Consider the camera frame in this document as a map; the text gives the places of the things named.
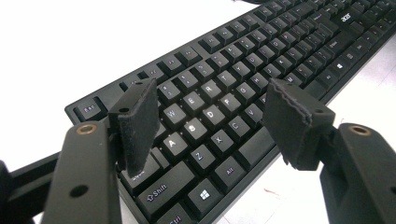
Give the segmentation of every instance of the keycap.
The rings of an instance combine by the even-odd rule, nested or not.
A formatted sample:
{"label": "keycap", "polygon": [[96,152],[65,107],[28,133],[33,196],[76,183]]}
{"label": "keycap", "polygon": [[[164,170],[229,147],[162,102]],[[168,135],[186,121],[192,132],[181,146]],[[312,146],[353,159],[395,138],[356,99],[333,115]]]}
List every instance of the keycap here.
{"label": "keycap", "polygon": [[202,59],[202,57],[191,47],[181,49],[176,56],[186,67],[190,67],[193,64],[198,63]]}
{"label": "keycap", "polygon": [[137,196],[136,202],[151,220],[171,205],[194,180],[195,176],[190,168],[181,161]]}
{"label": "keycap", "polygon": [[198,89],[198,92],[202,99],[209,105],[212,105],[222,95],[221,89],[213,80],[207,81]]}
{"label": "keycap", "polygon": [[250,171],[274,146],[274,139],[268,130],[261,127],[235,152],[235,158],[246,171]]}
{"label": "keycap", "polygon": [[186,203],[198,218],[203,218],[222,197],[222,193],[206,178],[187,195]]}
{"label": "keycap", "polygon": [[241,103],[236,98],[228,93],[219,100],[219,109],[225,116],[232,118],[239,111]]}
{"label": "keycap", "polygon": [[212,132],[218,129],[225,121],[224,114],[215,105],[203,110],[201,118],[205,126]]}
{"label": "keycap", "polygon": [[189,162],[199,175],[204,176],[216,165],[216,158],[205,145],[201,145],[190,153]]}
{"label": "keycap", "polygon": [[235,143],[226,132],[219,130],[210,138],[208,145],[219,158],[223,159],[230,155],[230,153],[233,151]]}
{"label": "keycap", "polygon": [[161,153],[161,151],[157,147],[152,148],[150,154],[152,155],[154,160],[158,162],[159,165],[161,165],[163,170],[167,171],[168,168],[170,168],[169,161],[165,158],[165,156]]}
{"label": "keycap", "polygon": [[262,111],[254,104],[248,106],[242,113],[242,119],[251,129],[261,126]]}
{"label": "keycap", "polygon": [[161,147],[166,157],[172,163],[177,163],[190,149],[190,146],[178,133],[172,133],[169,137],[165,138],[161,143]]}
{"label": "keycap", "polygon": [[182,72],[174,81],[184,93],[193,91],[199,85],[198,79],[190,71]]}
{"label": "keycap", "polygon": [[236,78],[230,72],[224,71],[217,76],[218,86],[224,92],[229,92],[237,85]]}
{"label": "keycap", "polygon": [[189,113],[192,117],[198,115],[198,113],[206,106],[204,100],[195,91],[183,97],[181,105],[183,106],[183,110]]}
{"label": "keycap", "polygon": [[218,168],[212,177],[219,185],[223,193],[228,193],[246,174],[246,171],[236,162],[233,157],[229,157]]}
{"label": "keycap", "polygon": [[191,70],[190,70],[198,80],[201,82],[206,82],[210,80],[216,73],[215,70],[209,64],[206,62],[200,62],[196,64]]}
{"label": "keycap", "polygon": [[185,66],[175,57],[175,55],[166,56],[158,63],[158,66],[165,72],[166,75],[172,77],[177,73],[183,71]]}
{"label": "keycap", "polygon": [[94,97],[92,99],[87,99],[80,103],[74,109],[76,115],[80,121],[86,120],[100,120],[106,116],[106,109],[103,107],[102,102],[99,98]]}
{"label": "keycap", "polygon": [[172,104],[163,111],[163,120],[173,131],[181,127],[186,119],[186,114],[177,104]]}
{"label": "keycap", "polygon": [[169,209],[157,223],[193,223],[193,219],[187,214],[186,210],[180,205],[180,203],[175,204],[171,209]]}
{"label": "keycap", "polygon": [[164,82],[158,87],[158,96],[166,104],[171,105],[181,97],[181,91],[171,81]]}
{"label": "keycap", "polygon": [[245,138],[251,132],[250,127],[239,116],[236,116],[227,124],[225,131],[237,143],[245,140]]}
{"label": "keycap", "polygon": [[207,135],[206,127],[197,118],[186,123],[182,130],[183,136],[193,145],[198,146]]}
{"label": "keycap", "polygon": [[242,105],[248,105],[255,100],[256,92],[249,87],[246,82],[235,88],[235,98],[241,102]]}
{"label": "keycap", "polygon": [[148,155],[146,165],[143,168],[143,172],[140,175],[129,177],[126,171],[122,171],[120,174],[120,181],[126,186],[128,192],[132,195],[137,195],[143,191],[143,189],[151,184],[161,174],[162,167]]}

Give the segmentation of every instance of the key label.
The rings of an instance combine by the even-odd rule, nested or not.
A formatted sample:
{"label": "key label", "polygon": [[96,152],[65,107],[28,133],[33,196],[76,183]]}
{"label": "key label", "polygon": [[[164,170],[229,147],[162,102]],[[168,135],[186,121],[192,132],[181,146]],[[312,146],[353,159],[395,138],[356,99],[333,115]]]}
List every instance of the key label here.
{"label": "key label", "polygon": [[201,196],[202,200],[204,201],[204,200],[206,200],[208,197],[210,197],[210,194],[206,191],[206,189],[204,189],[204,190],[202,191],[202,193],[201,193],[199,196]]}
{"label": "key label", "polygon": [[227,175],[231,175],[233,173],[233,167],[228,168]]}
{"label": "key label", "polygon": [[175,146],[175,145],[176,145],[176,143],[175,143],[174,141],[169,140],[169,146],[170,146],[170,147],[173,147],[173,146]]}
{"label": "key label", "polygon": [[165,184],[162,184],[159,188],[154,190],[152,194],[148,195],[148,202],[154,202],[155,198],[160,196],[167,189]]}
{"label": "key label", "polygon": [[349,19],[350,19],[350,15],[349,15],[349,12],[348,12],[345,16],[343,16],[343,17],[341,18],[341,21],[345,22],[345,21],[347,21],[347,20],[349,20]]}
{"label": "key label", "polygon": [[177,216],[175,219],[169,222],[169,224],[177,224],[177,223],[181,223],[181,221],[182,221],[181,217]]}
{"label": "key label", "polygon": [[190,125],[189,129],[190,129],[191,132],[195,132],[195,127],[193,125]]}

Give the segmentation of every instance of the black keyboard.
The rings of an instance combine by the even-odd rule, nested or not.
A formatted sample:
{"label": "black keyboard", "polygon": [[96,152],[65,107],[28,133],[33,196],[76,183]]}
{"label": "black keyboard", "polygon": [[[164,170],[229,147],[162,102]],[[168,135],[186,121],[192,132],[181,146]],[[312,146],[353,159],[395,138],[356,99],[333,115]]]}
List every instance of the black keyboard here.
{"label": "black keyboard", "polygon": [[106,122],[131,84],[155,77],[161,126],[144,173],[121,172],[139,223],[211,223],[278,155],[262,126],[271,77],[328,103],[396,32],[393,0],[275,0],[68,105]]}

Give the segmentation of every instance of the key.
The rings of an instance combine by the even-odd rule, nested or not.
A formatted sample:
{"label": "key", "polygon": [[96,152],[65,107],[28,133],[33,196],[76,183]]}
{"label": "key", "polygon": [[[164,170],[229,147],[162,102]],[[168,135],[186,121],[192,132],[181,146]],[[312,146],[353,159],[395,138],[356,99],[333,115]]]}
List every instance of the key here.
{"label": "key", "polygon": [[217,76],[217,83],[224,92],[231,91],[237,85],[236,79],[228,71],[224,71]]}
{"label": "key", "polygon": [[195,75],[198,80],[201,82],[206,82],[210,80],[216,73],[215,70],[206,62],[200,62],[196,64],[192,69],[191,72]]}
{"label": "key", "polygon": [[274,146],[274,139],[262,127],[235,152],[235,158],[246,171],[250,171]]}
{"label": "key", "polygon": [[120,174],[120,181],[128,192],[135,196],[142,192],[147,185],[157,179],[161,170],[162,168],[160,165],[158,165],[151,155],[148,155],[146,165],[140,175],[129,177],[126,171],[122,171]]}
{"label": "key", "polygon": [[201,219],[212,210],[222,197],[223,195],[206,178],[187,195],[186,203],[192,212]]}
{"label": "key", "polygon": [[189,162],[200,176],[207,175],[212,170],[216,158],[205,145],[199,146],[189,155]]}
{"label": "key", "polygon": [[212,151],[215,152],[216,155],[221,159],[230,155],[230,153],[233,152],[233,148],[235,147],[233,139],[231,139],[230,136],[228,136],[228,134],[223,130],[213,134],[208,145],[210,149],[212,149]]}
{"label": "key", "polygon": [[213,35],[204,37],[199,43],[208,53],[214,53],[222,48],[221,43]]}
{"label": "key", "polygon": [[225,48],[221,52],[231,63],[236,63],[244,57],[242,51],[236,47],[236,45],[231,45]]}
{"label": "key", "polygon": [[251,77],[247,84],[253,89],[256,94],[263,94],[267,90],[268,80],[262,76],[260,73],[256,73],[253,77]]}
{"label": "key", "polygon": [[167,135],[168,135],[168,130],[166,130],[166,128],[160,122],[160,128],[158,129],[158,132],[154,137],[154,144],[160,143]]}
{"label": "key", "polygon": [[230,67],[230,62],[219,52],[214,53],[208,60],[206,60],[212,68],[220,73]]}
{"label": "key", "polygon": [[191,47],[181,49],[176,56],[184,65],[186,65],[186,67],[190,67],[193,64],[198,63],[202,59],[202,57]]}
{"label": "key", "polygon": [[158,84],[165,82],[169,78],[156,64],[152,64],[148,68],[145,68],[143,73],[139,74],[139,76],[141,78],[155,77]]}
{"label": "key", "polygon": [[241,119],[241,117],[236,116],[231,120],[225,127],[225,131],[231,136],[231,138],[240,143],[248,136],[251,129],[250,127]]}
{"label": "key", "polygon": [[219,109],[225,116],[232,118],[238,112],[241,107],[241,103],[236,98],[228,93],[219,100]]}
{"label": "key", "polygon": [[180,205],[180,203],[175,204],[171,209],[169,209],[157,223],[194,223],[191,217],[187,214],[186,210]]}
{"label": "key", "polygon": [[248,33],[248,29],[239,21],[234,21],[228,28],[233,34],[236,35],[236,38],[240,38],[241,36]]}
{"label": "key", "polygon": [[326,89],[316,80],[313,80],[311,83],[309,83],[304,88],[304,90],[311,94],[313,97],[315,97],[317,100],[320,100],[324,96],[324,94],[326,94]]}
{"label": "key", "polygon": [[148,220],[155,219],[194,182],[194,174],[181,161],[143,191],[136,198],[136,203]]}
{"label": "key", "polygon": [[163,114],[163,120],[165,121],[166,125],[172,129],[172,131],[176,131],[178,128],[180,128],[187,118],[186,114],[177,104],[168,106],[163,111]]}
{"label": "key", "polygon": [[338,76],[330,68],[323,70],[316,80],[325,87],[326,91],[329,91],[335,83],[338,82]]}
{"label": "key", "polygon": [[155,147],[151,149],[151,156],[154,158],[156,162],[163,168],[163,170],[167,171],[170,168],[169,161],[165,158],[165,156],[161,153],[161,151]]}
{"label": "key", "polygon": [[212,177],[224,193],[230,190],[245,176],[245,170],[236,162],[233,157],[229,157],[218,168]]}
{"label": "key", "polygon": [[242,62],[234,64],[230,68],[230,73],[239,82],[244,81],[251,75],[250,69],[248,69],[247,66]]}
{"label": "key", "polygon": [[200,145],[207,135],[206,127],[197,118],[186,123],[182,132],[187,140],[194,146]]}
{"label": "key", "polygon": [[202,113],[202,121],[212,132],[218,129],[224,120],[225,116],[215,105],[205,109]]}
{"label": "key", "polygon": [[257,56],[255,53],[249,54],[245,59],[244,59],[244,64],[247,65],[247,67],[250,69],[251,73],[257,73],[259,72],[264,66],[265,63],[262,61],[259,56]]}
{"label": "key", "polygon": [[275,53],[264,45],[256,51],[257,56],[259,56],[264,63],[270,63],[275,57]]}
{"label": "key", "polygon": [[257,21],[255,21],[251,16],[246,15],[240,22],[247,27],[249,31],[252,31],[259,27],[259,24]]}
{"label": "key", "polygon": [[254,14],[262,21],[269,21],[275,16],[267,7],[261,7],[259,10],[255,11]]}
{"label": "key", "polygon": [[251,129],[257,129],[262,120],[262,111],[256,105],[252,104],[242,112],[242,119]]}
{"label": "key", "polygon": [[98,97],[84,100],[74,108],[74,111],[81,122],[86,120],[100,120],[107,115],[106,109]]}
{"label": "key", "polygon": [[198,92],[209,105],[213,105],[213,103],[218,100],[222,94],[221,90],[213,80],[207,81],[198,89]]}
{"label": "key", "polygon": [[205,102],[195,91],[193,91],[187,96],[183,97],[181,105],[183,106],[183,109],[189,113],[189,115],[195,117],[205,107]]}
{"label": "key", "polygon": [[181,97],[181,91],[173,84],[167,81],[158,86],[158,96],[166,105],[171,105]]}
{"label": "key", "polygon": [[220,43],[225,46],[230,44],[236,39],[236,36],[233,35],[227,28],[219,28],[214,36],[220,41]]}
{"label": "key", "polygon": [[235,98],[243,105],[250,104],[256,97],[256,92],[251,89],[246,82],[242,83],[235,89]]}
{"label": "key", "polygon": [[199,84],[198,79],[190,71],[182,72],[174,81],[184,93],[193,91]]}
{"label": "key", "polygon": [[175,55],[166,56],[158,65],[166,75],[172,77],[185,69],[184,65],[175,57]]}
{"label": "key", "polygon": [[177,163],[190,148],[178,133],[172,133],[169,137],[163,140],[161,147],[165,155],[173,164]]}

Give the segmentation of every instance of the screw hole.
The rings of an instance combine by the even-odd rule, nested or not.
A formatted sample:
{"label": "screw hole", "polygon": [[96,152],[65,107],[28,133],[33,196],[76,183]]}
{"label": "screw hole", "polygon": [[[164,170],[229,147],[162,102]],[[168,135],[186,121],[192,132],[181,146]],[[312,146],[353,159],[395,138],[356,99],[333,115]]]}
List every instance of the screw hole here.
{"label": "screw hole", "polygon": [[96,125],[94,124],[86,124],[77,129],[78,134],[88,134],[93,133],[96,130]]}
{"label": "screw hole", "polygon": [[358,135],[363,135],[363,136],[368,136],[371,134],[370,130],[363,128],[361,126],[349,126],[349,130],[352,131],[353,133],[356,133]]}
{"label": "screw hole", "polygon": [[119,111],[120,111],[121,113],[126,113],[126,112],[129,111],[129,108],[121,108]]}
{"label": "screw hole", "polygon": [[78,185],[70,191],[70,197],[79,198],[85,193],[87,193],[88,187],[86,185]]}

